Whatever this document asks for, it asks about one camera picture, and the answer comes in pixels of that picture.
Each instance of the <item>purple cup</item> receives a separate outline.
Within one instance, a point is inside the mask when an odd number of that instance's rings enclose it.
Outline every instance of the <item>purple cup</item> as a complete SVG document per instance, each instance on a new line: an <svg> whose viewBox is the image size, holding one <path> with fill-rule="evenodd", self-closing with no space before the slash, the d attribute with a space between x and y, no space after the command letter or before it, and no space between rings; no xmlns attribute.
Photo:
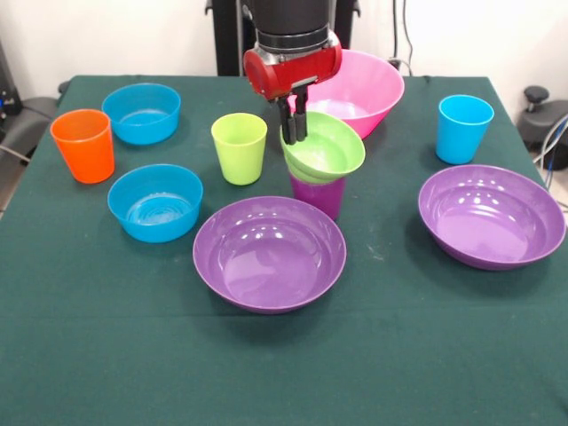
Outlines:
<svg viewBox="0 0 568 426"><path fill-rule="evenodd" d="M320 209L333 220L339 217L346 177L340 177L326 184L309 184L298 179L292 173L289 173L289 175L294 198Z"/></svg>

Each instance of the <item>white wall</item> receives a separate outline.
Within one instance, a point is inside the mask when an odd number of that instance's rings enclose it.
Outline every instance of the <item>white wall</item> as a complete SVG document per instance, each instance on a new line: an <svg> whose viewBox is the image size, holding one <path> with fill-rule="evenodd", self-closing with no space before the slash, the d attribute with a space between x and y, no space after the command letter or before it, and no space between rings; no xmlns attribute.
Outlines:
<svg viewBox="0 0 568 426"><path fill-rule="evenodd" d="M352 48L388 58L392 2L361 3ZM567 0L407 0L406 14L416 75L487 75L513 116L530 84L568 99ZM398 55L407 52L399 25Z"/></svg>
<svg viewBox="0 0 568 426"><path fill-rule="evenodd" d="M415 74L488 75L512 115L531 83L568 98L568 1L407 1ZM388 58L391 1L360 2L351 48ZM0 0L0 39L24 97L53 95L77 74L214 75L213 25L204 4ZM400 26L399 56L406 53Z"/></svg>

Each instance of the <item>table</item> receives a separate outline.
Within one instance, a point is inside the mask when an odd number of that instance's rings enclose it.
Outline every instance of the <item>table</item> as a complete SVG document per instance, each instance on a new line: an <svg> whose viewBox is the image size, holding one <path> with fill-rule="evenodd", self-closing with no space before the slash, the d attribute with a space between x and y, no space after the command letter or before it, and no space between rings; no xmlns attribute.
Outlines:
<svg viewBox="0 0 568 426"><path fill-rule="evenodd" d="M557 425L568 422L568 245L513 272L481 272L442 252L417 212L434 154L437 103L489 101L495 118L475 162L540 181L485 78L407 78L366 140L337 223L341 279L316 303L266 317L212 294L193 238L217 209L291 196L278 113L238 77L79 76L59 112L99 107L128 83L180 92L177 133L157 146L115 143L116 172L76 183L43 137L0 222L0 424ZM269 123L264 172L247 187L220 174L210 125L244 111ZM149 245L107 209L127 170L173 162L199 174L201 217Z"/></svg>

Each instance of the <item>blue bowl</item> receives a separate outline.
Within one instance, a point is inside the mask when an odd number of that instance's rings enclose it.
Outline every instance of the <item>blue bowl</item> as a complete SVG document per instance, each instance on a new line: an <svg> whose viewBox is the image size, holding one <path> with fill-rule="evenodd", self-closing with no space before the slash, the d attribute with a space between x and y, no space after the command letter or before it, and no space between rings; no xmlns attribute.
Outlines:
<svg viewBox="0 0 568 426"><path fill-rule="evenodd" d="M112 92L102 110L113 132L124 142L151 145L169 138L178 128L181 97L168 86L140 83Z"/></svg>
<svg viewBox="0 0 568 426"><path fill-rule="evenodd" d="M166 242L189 232L197 221L203 184L192 171L170 164L134 169L108 192L108 207L132 238Z"/></svg>

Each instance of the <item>green bowl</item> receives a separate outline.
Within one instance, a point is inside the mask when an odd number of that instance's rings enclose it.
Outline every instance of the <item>green bowl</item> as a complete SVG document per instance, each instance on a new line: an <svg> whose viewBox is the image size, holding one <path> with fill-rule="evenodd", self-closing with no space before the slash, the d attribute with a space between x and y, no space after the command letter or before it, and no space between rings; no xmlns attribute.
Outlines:
<svg viewBox="0 0 568 426"><path fill-rule="evenodd" d="M312 184L332 182L358 169L365 146L355 130L329 114L308 111L308 136L288 145L280 130L280 143L290 172Z"/></svg>

